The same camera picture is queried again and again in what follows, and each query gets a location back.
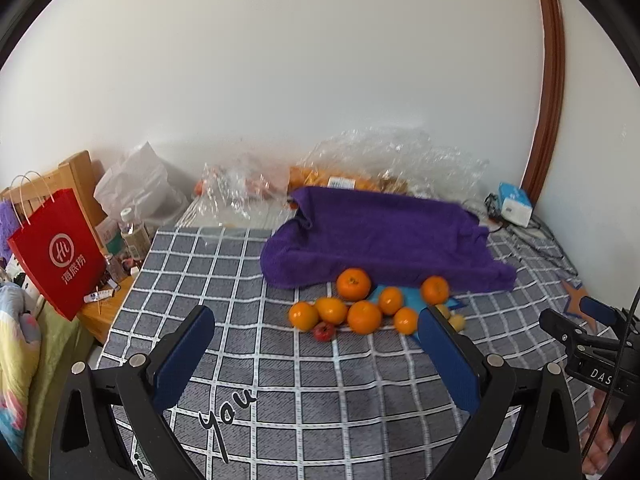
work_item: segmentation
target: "orange star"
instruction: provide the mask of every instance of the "orange star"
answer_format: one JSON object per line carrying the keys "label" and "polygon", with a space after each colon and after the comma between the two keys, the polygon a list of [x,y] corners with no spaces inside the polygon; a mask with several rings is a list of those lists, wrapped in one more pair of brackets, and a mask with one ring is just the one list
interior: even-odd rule
{"label": "orange star", "polygon": [[566,306],[564,308],[565,314],[571,314],[572,316],[581,317],[583,320],[587,322],[591,331],[596,333],[596,320],[591,316],[587,316],[583,311],[580,310],[580,300],[585,296],[588,296],[587,289],[582,285],[578,285],[577,288],[574,288],[571,283],[566,282],[565,280],[560,280],[562,286],[564,286],[564,290],[569,295],[569,300],[566,302]]}

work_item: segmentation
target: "checkered tablecloth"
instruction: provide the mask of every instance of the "checkered tablecloth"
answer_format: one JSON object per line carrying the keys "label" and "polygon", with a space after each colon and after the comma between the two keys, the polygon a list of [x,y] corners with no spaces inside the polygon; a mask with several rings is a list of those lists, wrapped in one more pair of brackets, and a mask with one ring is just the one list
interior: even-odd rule
{"label": "checkered tablecloth", "polygon": [[[425,478],[468,415],[451,402],[419,346],[390,320],[369,336],[341,327],[329,344],[287,320],[298,300],[335,294],[330,284],[300,290],[270,287],[259,255],[271,232],[220,228],[160,229],[142,272],[108,336],[99,367],[148,353],[199,303],[211,308],[216,333],[177,406],[164,412],[176,437],[207,479]],[[561,258],[545,239],[532,243]],[[502,230],[491,234],[494,257],[518,269],[513,292],[461,294],[464,333],[482,352],[511,365],[562,364],[562,347],[538,325],[540,311],[562,311],[568,275]],[[578,421],[590,405],[584,384],[569,380]],[[231,425],[219,421],[230,463],[221,460],[214,428],[202,420],[232,402],[234,392],[257,396],[236,406]],[[479,478],[492,475],[518,409],[507,416]],[[134,464],[154,478],[124,410],[116,422]]]}

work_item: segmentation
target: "red paper bag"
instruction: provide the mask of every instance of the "red paper bag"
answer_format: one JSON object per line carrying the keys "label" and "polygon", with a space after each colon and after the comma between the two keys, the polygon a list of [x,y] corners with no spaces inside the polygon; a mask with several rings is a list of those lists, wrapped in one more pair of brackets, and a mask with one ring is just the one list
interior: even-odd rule
{"label": "red paper bag", "polygon": [[68,320],[104,273],[104,257],[72,189],[45,200],[8,243],[33,284]]}

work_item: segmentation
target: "barcode label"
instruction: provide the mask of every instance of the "barcode label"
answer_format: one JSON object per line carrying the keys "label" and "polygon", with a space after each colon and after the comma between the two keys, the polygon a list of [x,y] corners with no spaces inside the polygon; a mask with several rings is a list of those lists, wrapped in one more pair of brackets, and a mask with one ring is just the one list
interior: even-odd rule
{"label": "barcode label", "polygon": [[340,189],[354,189],[356,181],[353,178],[344,178],[343,176],[330,176],[327,187],[338,187]]}

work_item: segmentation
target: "wooden bed frame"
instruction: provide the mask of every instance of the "wooden bed frame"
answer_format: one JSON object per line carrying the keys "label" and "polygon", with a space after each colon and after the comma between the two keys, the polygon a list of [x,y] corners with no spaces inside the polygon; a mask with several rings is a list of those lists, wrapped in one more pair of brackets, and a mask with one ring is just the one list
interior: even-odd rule
{"label": "wooden bed frame", "polygon": [[[60,162],[56,170],[42,174],[42,178],[33,173],[27,176],[31,179],[31,183],[25,180],[20,186],[13,187],[11,190],[6,188],[0,193],[0,200],[10,200],[15,204],[19,214],[29,217],[40,207],[44,199],[49,197],[44,182],[52,193],[59,189],[73,189],[84,219],[91,228],[98,247],[102,248],[95,226],[102,222],[107,215],[94,198],[96,182],[89,152],[79,152],[70,156],[67,160]],[[22,190],[22,202],[20,202],[20,190]]]}

